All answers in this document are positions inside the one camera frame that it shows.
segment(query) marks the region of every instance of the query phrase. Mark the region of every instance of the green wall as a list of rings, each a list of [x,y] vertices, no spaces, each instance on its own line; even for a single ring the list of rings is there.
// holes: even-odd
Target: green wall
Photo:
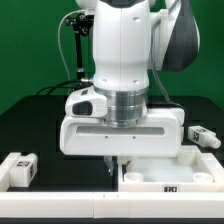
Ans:
[[[201,34],[200,54],[185,71],[161,73],[161,79],[170,95],[208,97],[224,109],[224,1],[191,3]],[[76,8],[74,0],[0,0],[0,113],[22,97],[66,80],[57,28],[61,18]],[[75,74],[73,34],[67,27],[62,32],[66,58]],[[87,54],[84,61],[87,72],[93,73]]]

